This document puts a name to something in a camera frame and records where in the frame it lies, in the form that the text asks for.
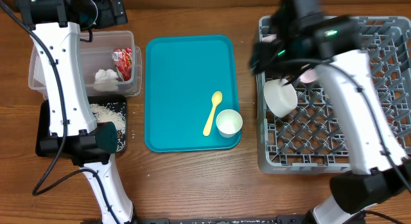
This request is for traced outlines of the spilled rice pile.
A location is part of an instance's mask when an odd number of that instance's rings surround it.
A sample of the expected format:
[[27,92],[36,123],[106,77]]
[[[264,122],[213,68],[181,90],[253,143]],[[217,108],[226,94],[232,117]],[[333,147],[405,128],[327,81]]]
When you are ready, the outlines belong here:
[[127,139],[127,105],[125,102],[91,103],[91,110],[97,123],[112,122],[116,127],[118,147],[117,152],[126,148]]

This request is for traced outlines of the grey dishwasher rack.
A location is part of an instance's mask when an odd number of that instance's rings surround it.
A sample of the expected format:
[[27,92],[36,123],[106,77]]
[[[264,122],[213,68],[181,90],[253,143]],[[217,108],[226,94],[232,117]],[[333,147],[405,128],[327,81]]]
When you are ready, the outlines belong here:
[[[410,19],[355,17],[371,73],[389,126],[410,152]],[[318,82],[293,83],[297,108],[276,117],[267,107],[263,87],[272,80],[256,76],[258,93],[258,166],[266,174],[342,173],[349,170],[349,153],[328,96]]]

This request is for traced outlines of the large white plate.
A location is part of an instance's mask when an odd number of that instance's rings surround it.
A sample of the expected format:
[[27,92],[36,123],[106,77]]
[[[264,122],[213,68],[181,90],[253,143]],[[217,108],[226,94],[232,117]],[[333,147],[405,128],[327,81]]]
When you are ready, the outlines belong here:
[[318,80],[318,76],[314,69],[308,69],[300,75],[299,79],[302,83],[312,83]]

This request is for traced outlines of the clear plastic bin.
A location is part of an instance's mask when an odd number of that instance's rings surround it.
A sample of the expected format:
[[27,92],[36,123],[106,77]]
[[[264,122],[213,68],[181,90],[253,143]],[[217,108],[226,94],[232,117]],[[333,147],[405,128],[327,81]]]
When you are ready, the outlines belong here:
[[[142,60],[141,50],[134,43],[131,31],[95,31],[93,41],[81,42],[80,56],[82,60],[83,78],[88,96],[105,96],[119,94],[136,96],[141,91]],[[113,50],[132,50],[131,79],[122,81],[118,78],[114,82],[97,83],[95,75],[100,69],[116,69],[113,60]]]

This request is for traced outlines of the white cup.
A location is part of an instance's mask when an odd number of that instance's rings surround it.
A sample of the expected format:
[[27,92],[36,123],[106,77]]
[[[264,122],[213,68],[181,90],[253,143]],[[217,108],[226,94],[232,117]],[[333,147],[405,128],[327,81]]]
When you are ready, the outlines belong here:
[[222,137],[233,137],[241,130],[242,126],[243,119],[236,110],[223,110],[216,117],[216,127]]

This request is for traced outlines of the yellow plastic spoon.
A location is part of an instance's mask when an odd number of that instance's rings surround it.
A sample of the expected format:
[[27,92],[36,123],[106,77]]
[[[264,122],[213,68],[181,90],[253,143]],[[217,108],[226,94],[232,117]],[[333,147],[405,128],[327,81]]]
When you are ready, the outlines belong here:
[[212,108],[211,108],[209,117],[207,118],[207,121],[206,121],[206,124],[204,126],[203,132],[202,132],[203,136],[207,137],[207,136],[210,135],[211,129],[212,129],[212,126],[213,126],[213,119],[214,119],[214,115],[215,115],[215,112],[216,112],[216,108],[222,102],[222,99],[223,99],[223,95],[222,95],[221,91],[216,91],[212,95],[212,98],[211,98]]

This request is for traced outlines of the pink bowl with rice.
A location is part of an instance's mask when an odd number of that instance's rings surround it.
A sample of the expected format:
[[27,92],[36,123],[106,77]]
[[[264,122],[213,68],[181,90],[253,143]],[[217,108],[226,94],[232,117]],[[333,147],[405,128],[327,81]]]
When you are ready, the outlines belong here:
[[263,37],[263,38],[261,39],[261,41],[262,41],[262,42],[273,42],[273,41],[275,41],[276,39],[277,39],[277,35],[276,35],[276,34],[273,34],[273,35],[269,35],[269,36]]

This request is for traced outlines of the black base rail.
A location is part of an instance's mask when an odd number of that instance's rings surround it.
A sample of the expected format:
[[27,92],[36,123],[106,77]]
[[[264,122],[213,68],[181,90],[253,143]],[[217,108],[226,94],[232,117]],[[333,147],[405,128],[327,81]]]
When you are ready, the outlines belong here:
[[281,215],[276,218],[218,218],[218,219],[193,219],[193,220],[169,220],[168,218],[141,219],[137,218],[133,223],[138,224],[301,224],[304,215]]

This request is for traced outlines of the teal serving tray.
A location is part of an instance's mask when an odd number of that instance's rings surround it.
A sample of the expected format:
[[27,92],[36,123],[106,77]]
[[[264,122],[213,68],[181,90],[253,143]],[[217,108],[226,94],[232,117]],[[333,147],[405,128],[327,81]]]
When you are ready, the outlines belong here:
[[241,134],[225,138],[217,127],[204,136],[212,95],[216,112],[239,111],[234,50],[225,35],[161,37],[145,51],[144,141],[157,153],[228,150]]

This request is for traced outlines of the red snack wrapper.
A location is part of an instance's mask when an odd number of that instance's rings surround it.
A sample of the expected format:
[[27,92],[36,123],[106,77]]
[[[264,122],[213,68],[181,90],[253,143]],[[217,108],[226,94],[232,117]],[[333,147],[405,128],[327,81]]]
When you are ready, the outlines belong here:
[[114,49],[112,52],[112,59],[119,77],[125,82],[131,79],[132,50],[130,48]]

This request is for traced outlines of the white napkin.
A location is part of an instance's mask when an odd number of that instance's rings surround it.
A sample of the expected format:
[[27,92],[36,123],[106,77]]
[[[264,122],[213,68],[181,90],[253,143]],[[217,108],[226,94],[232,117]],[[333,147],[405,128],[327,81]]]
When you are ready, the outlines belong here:
[[95,74],[93,87],[100,92],[114,92],[118,90],[118,74],[112,69],[100,69]]

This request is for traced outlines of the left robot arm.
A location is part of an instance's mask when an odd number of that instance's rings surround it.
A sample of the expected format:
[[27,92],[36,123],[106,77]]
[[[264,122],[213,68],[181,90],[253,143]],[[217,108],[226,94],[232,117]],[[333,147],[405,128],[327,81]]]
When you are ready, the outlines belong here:
[[72,160],[92,188],[102,223],[135,223],[116,167],[114,123],[96,121],[80,58],[83,31],[127,23],[123,0],[15,0],[15,6],[15,21],[33,40],[46,82],[49,128],[37,145],[40,155]]

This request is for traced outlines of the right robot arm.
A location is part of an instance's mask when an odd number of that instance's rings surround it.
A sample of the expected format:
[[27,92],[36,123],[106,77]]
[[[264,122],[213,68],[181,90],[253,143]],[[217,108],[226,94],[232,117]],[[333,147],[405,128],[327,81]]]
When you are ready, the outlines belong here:
[[290,84],[313,69],[349,151],[351,169],[330,180],[331,196],[303,222],[363,223],[372,206],[410,190],[410,157],[381,107],[358,24],[347,15],[328,19],[319,0],[281,0],[271,24],[276,38],[254,44],[251,73]]

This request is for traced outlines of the white bowl with food scraps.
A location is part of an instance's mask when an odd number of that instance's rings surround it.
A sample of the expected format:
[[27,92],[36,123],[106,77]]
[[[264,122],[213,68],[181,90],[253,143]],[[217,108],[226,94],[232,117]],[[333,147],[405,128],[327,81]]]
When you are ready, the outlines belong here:
[[268,108],[277,117],[284,117],[297,107],[297,93],[286,79],[267,81],[263,95]]

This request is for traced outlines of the black tray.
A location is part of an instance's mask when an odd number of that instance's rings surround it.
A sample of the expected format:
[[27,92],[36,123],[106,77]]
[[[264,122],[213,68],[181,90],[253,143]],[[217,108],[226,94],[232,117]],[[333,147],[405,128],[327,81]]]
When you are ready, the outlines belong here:
[[[108,102],[125,102],[127,105],[127,99],[121,95],[110,95],[110,96],[89,96],[89,103],[108,103]],[[45,147],[40,145],[40,142],[48,137],[51,137],[49,132],[49,102],[44,101],[40,108],[39,124],[37,129],[37,142],[35,147],[35,152],[39,157],[54,157],[57,153],[59,145],[52,147],[52,149],[47,150]]]

